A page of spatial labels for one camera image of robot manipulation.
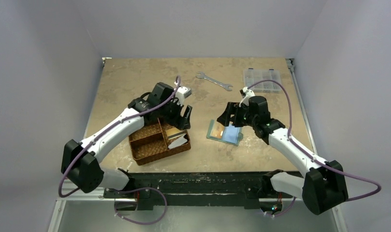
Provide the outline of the teal leather card holder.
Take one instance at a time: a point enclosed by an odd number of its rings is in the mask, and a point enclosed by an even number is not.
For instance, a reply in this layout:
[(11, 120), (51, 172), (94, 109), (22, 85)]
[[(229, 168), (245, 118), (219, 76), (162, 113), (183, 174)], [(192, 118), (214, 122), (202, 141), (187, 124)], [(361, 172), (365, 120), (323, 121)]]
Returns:
[(233, 125), (229, 125), (229, 126), (225, 127), (225, 130), (222, 135), (222, 139), (216, 139), (216, 138), (211, 137), (210, 133), (211, 133), (211, 129), (214, 126), (214, 124), (217, 124), (217, 123), (218, 122), (216, 122), (213, 119), (210, 121), (209, 128), (208, 128), (208, 131), (206, 134), (206, 138), (210, 139), (210, 140), (238, 146), (244, 136), (242, 134), (242, 128), (240, 128), (240, 127), (237, 128)]

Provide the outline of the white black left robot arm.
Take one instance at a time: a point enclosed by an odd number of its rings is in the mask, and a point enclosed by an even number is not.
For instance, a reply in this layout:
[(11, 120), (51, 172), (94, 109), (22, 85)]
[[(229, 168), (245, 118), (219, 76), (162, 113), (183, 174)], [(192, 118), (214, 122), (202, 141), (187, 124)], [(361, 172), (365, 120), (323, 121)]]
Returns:
[(129, 181), (127, 172), (105, 170), (100, 163), (124, 139), (158, 119), (179, 130), (190, 129), (192, 107), (188, 105), (181, 113), (184, 100), (190, 95), (189, 87), (173, 88), (158, 82), (151, 92), (132, 100), (117, 118), (98, 132), (80, 142), (69, 140), (64, 146), (61, 172), (84, 193), (109, 188), (123, 198), (130, 197), (134, 184)]

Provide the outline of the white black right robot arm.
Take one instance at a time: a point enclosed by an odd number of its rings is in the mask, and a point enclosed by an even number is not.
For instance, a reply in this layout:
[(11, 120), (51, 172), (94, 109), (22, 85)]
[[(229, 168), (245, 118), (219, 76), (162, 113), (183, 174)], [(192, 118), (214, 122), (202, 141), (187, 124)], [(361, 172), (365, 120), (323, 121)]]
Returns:
[(262, 192), (269, 197), (279, 192), (302, 199), (315, 215), (348, 200), (348, 190), (342, 165), (314, 155), (308, 148), (295, 142), (286, 126), (271, 117), (267, 100), (262, 96), (248, 99), (248, 103), (229, 102), (217, 118), (223, 126), (252, 127), (255, 135), (286, 157), (300, 172), (301, 177), (282, 170), (272, 171), (262, 178)]

